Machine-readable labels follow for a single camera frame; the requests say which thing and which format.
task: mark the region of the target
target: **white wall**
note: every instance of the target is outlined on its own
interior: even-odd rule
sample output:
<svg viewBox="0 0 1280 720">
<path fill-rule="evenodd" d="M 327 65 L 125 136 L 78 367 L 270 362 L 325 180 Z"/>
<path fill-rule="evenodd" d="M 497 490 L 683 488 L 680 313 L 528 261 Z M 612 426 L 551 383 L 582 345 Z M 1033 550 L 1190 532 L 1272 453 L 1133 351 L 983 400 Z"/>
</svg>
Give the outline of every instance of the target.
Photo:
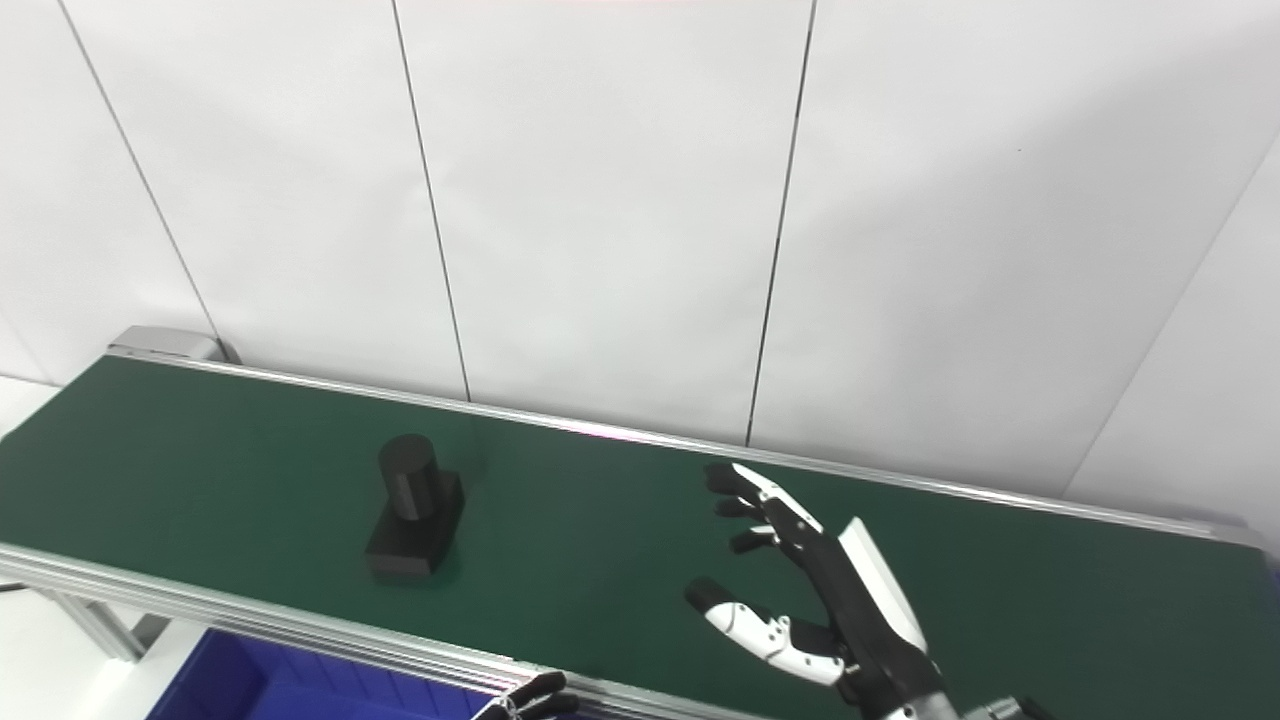
<svg viewBox="0 0 1280 720">
<path fill-rule="evenodd" d="M 1280 6 L 822 0 L 753 445 L 1066 487 L 1280 127 Z"/>
<path fill-rule="evenodd" d="M 471 396 L 742 442 L 809 5 L 401 6 Z"/>
<path fill-rule="evenodd" d="M 794 158 L 805 0 L 67 6 L 92 65 L 55 0 L 0 6 L 0 375 L 216 329 L 1280 544 L 1274 0 L 818 0 Z"/>
<path fill-rule="evenodd" d="M 463 395 L 389 3 L 68 9 L 246 363 Z"/>
<path fill-rule="evenodd" d="M 129 324 L 210 332 L 70 28 L 44 0 L 0 3 L 0 315 L 41 372 L 15 350 L 0 369 L 55 383 Z"/>
<path fill-rule="evenodd" d="M 1234 516 L 1280 548 L 1280 142 L 1066 496 Z"/>
</svg>

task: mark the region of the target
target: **robotic hand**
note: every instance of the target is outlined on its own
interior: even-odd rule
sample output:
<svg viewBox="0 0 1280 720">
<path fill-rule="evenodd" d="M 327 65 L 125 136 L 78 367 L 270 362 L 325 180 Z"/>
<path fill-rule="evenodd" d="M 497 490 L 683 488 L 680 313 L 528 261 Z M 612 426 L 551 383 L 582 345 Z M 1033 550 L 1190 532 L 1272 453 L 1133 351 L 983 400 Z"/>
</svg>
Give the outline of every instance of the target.
<svg viewBox="0 0 1280 720">
<path fill-rule="evenodd" d="M 577 712 L 577 696 L 563 689 L 563 673 L 543 673 L 493 698 L 471 720 L 549 720 Z"/>
<path fill-rule="evenodd" d="M 717 515 L 763 523 L 735 536 L 733 552 L 777 547 L 809 577 L 828 615 L 826 626 L 772 618 L 698 578 L 685 598 L 717 630 L 780 670 L 836 688 L 867 720 L 960 720 L 920 624 L 860 519 L 832 537 L 785 489 L 739 464 L 709 465 L 707 487 L 730 496 Z M 1034 702 L 1012 698 L 965 715 L 988 719 L 1052 720 Z"/>
</svg>

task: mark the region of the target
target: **blue plastic bin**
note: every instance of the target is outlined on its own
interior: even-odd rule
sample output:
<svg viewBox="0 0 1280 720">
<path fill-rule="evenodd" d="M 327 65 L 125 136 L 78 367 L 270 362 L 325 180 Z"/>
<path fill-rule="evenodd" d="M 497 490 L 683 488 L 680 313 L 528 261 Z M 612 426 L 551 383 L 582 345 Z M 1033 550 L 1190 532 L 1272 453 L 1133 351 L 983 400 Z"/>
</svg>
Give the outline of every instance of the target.
<svg viewBox="0 0 1280 720">
<path fill-rule="evenodd" d="M 468 720 L 489 696 L 207 630 L 147 720 Z"/>
</svg>

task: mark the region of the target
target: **black cylinder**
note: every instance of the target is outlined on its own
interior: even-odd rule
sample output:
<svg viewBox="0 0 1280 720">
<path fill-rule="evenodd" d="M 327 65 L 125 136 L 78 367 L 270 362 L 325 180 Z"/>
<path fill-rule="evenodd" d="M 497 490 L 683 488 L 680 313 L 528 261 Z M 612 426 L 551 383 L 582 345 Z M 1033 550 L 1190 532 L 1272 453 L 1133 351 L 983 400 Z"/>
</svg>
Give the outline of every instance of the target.
<svg viewBox="0 0 1280 720">
<path fill-rule="evenodd" d="M 440 466 L 431 441 L 406 434 L 387 441 L 378 452 L 392 509 L 402 520 L 421 520 L 435 512 Z"/>
</svg>

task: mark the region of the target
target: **white floor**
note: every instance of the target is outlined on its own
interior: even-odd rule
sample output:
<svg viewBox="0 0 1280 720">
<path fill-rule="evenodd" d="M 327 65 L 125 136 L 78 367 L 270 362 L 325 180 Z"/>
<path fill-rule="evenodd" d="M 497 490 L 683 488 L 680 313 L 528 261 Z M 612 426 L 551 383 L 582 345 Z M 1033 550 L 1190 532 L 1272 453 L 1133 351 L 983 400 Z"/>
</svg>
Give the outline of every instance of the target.
<svg viewBox="0 0 1280 720">
<path fill-rule="evenodd" d="M 0 377 L 0 441 L 56 392 Z M 127 623 L 141 615 L 115 610 Z M 146 657 L 131 665 L 108 660 L 44 596 L 29 589 L 0 593 L 0 717 L 142 720 L 201 633 L 200 625 L 170 623 Z"/>
</svg>

